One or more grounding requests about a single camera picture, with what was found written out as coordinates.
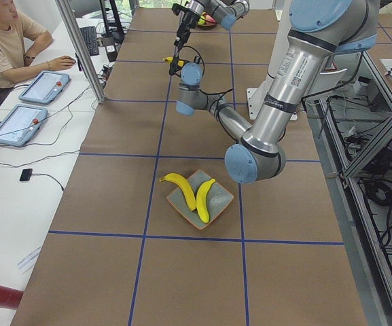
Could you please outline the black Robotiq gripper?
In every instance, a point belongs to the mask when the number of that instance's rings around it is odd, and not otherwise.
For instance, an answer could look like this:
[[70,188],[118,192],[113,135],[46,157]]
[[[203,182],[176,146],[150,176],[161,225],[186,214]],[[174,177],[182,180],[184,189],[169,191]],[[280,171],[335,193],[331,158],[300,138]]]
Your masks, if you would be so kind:
[[169,65],[169,70],[168,70],[168,74],[170,76],[174,76],[176,73],[178,73],[180,70],[182,69],[182,67],[178,67],[177,65]]

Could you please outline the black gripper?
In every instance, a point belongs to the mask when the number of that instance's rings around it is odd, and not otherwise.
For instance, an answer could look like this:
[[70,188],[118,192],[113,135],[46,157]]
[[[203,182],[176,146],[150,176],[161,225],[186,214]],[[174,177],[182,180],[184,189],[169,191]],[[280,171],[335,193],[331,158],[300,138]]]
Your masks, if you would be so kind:
[[187,3],[184,6],[174,3],[171,10],[176,16],[183,13],[183,18],[181,19],[181,23],[177,29],[174,42],[177,50],[180,51],[187,43],[191,30],[196,28],[202,14],[202,3]]

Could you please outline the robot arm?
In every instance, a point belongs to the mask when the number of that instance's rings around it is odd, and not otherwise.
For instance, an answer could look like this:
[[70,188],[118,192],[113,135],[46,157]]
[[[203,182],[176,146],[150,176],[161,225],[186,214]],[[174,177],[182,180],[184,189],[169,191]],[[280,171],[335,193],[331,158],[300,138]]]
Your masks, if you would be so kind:
[[249,7],[250,2],[245,0],[194,0],[188,1],[185,5],[174,3],[171,8],[174,15],[183,14],[176,32],[175,47],[178,51],[183,49],[203,13],[212,17],[216,23],[229,31],[239,18],[248,14]]
[[285,165],[279,140],[323,62],[332,55],[370,49],[376,42],[379,9],[378,1],[293,1],[288,13],[289,47],[253,123],[222,95],[203,92],[202,67],[175,54],[169,73],[181,78],[176,110],[183,115],[208,111],[235,139],[224,158],[234,181],[273,178]]

